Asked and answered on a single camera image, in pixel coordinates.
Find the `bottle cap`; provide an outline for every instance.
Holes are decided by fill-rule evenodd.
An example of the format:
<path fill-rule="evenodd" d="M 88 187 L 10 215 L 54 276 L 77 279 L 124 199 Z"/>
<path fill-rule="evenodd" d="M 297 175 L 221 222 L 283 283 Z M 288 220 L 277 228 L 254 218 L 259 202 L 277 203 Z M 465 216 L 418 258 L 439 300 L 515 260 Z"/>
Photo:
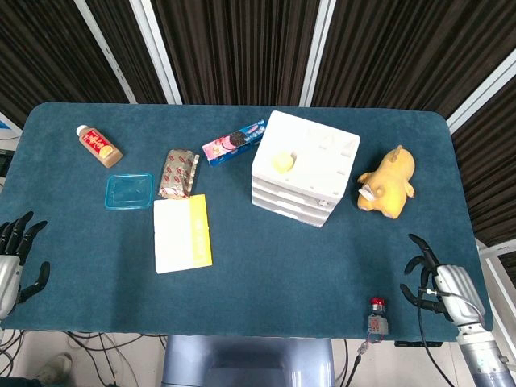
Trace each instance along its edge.
<path fill-rule="evenodd" d="M 81 130 L 84 129 L 85 127 L 88 127 L 88 125 L 80 125 L 77 130 L 75 131 L 77 133 L 77 135 L 81 135 Z"/>

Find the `red cap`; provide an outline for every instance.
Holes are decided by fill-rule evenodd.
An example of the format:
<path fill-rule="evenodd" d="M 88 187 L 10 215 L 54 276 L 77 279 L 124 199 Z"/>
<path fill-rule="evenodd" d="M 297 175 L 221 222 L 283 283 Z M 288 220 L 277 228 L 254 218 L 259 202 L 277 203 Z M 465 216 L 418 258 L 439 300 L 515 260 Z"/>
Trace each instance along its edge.
<path fill-rule="evenodd" d="M 371 305 L 382 305 L 385 306 L 385 300 L 379 297 L 371 298 Z"/>

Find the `yellow sponge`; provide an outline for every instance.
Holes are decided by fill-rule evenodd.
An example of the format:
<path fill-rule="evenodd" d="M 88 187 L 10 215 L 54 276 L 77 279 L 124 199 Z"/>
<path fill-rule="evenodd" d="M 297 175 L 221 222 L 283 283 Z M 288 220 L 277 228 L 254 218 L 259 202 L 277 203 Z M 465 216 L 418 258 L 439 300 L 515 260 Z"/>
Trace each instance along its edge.
<path fill-rule="evenodd" d="M 273 167 L 279 173 L 288 172 L 294 163 L 294 158 L 288 152 L 279 152 L 273 157 Z"/>

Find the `robotic arm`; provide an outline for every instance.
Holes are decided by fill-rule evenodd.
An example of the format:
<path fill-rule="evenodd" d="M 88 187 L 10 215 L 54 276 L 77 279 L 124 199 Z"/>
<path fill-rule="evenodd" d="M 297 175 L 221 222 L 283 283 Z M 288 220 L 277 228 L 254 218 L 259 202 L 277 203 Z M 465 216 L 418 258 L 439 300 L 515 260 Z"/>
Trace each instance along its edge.
<path fill-rule="evenodd" d="M 440 264 L 427 242 L 416 235 L 410 239 L 421 249 L 405 267 L 410 274 L 422 266 L 421 286 L 414 296 L 405 284 L 400 288 L 405 298 L 419 309 L 432 310 L 444 317 L 459 330 L 456 337 L 476 387 L 516 387 L 507 368 L 507 358 L 502 356 L 493 334 L 484 328 L 485 309 L 468 272 L 463 267 Z M 431 279 L 432 288 L 428 288 Z M 423 298 L 435 295 L 437 301 Z"/>
<path fill-rule="evenodd" d="M 32 240 L 47 225 L 46 221 L 39 222 L 24 235 L 25 226 L 33 214 L 32 211 L 28 212 L 12 223 L 3 223 L 0 226 L 0 320 L 11 313 L 17 304 L 24 303 L 43 290 L 50 276 L 50 264 L 43 262 L 34 285 L 20 289 L 19 282 Z"/>

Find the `blue plastic lid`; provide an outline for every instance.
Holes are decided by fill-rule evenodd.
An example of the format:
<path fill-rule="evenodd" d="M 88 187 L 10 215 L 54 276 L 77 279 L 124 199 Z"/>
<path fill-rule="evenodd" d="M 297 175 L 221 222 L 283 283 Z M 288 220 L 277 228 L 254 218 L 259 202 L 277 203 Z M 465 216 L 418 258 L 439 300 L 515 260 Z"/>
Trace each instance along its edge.
<path fill-rule="evenodd" d="M 108 210 L 137 210 L 152 204 L 154 177 L 150 173 L 111 175 L 107 180 Z"/>

